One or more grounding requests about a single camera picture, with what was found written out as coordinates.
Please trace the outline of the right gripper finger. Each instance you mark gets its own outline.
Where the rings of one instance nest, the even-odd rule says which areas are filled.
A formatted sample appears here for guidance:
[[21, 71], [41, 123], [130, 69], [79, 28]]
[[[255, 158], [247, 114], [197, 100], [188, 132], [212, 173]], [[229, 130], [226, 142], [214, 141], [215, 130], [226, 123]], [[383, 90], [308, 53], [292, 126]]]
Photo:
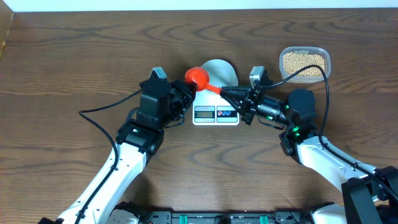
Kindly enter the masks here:
[[227, 95], [245, 95], [250, 93], [252, 88], [250, 86], [223, 86], [220, 91], [220, 96]]
[[222, 96], [241, 116], [244, 116], [248, 107], [248, 100], [234, 96]]

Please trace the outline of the red measuring scoop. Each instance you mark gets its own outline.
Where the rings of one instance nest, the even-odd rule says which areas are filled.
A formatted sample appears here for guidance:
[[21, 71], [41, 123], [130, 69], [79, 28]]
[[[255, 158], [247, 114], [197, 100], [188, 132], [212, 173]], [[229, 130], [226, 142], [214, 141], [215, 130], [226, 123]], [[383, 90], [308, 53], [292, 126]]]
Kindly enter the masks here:
[[195, 83], [197, 85], [197, 91], [208, 90], [217, 95], [221, 92], [220, 87], [210, 84], [210, 76], [208, 72], [201, 67], [193, 67], [189, 69], [185, 74], [185, 81], [187, 83]]

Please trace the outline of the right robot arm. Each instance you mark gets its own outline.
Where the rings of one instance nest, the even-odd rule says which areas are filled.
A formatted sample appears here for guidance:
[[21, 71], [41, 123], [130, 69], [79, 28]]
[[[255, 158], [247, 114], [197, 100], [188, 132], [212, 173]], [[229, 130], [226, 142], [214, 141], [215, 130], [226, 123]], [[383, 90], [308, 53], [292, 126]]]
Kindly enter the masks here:
[[280, 145], [286, 156], [308, 167], [343, 196], [342, 207], [325, 203], [307, 212], [307, 223], [397, 223], [397, 168], [377, 168], [334, 146], [314, 123], [315, 97], [309, 90], [292, 91], [285, 101], [266, 95], [271, 82], [227, 86], [220, 96], [246, 124], [265, 118], [282, 130]]

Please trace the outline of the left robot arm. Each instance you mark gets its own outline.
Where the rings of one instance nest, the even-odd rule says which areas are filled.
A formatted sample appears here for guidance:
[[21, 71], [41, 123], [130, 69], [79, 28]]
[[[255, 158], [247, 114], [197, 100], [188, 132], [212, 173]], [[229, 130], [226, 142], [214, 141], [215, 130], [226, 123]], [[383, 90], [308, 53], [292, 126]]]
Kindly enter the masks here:
[[85, 191], [55, 223], [106, 223], [127, 187], [159, 150], [165, 128], [184, 117], [195, 98], [197, 84], [150, 78], [140, 88], [136, 115], [130, 115], [115, 138], [106, 135], [112, 153]]

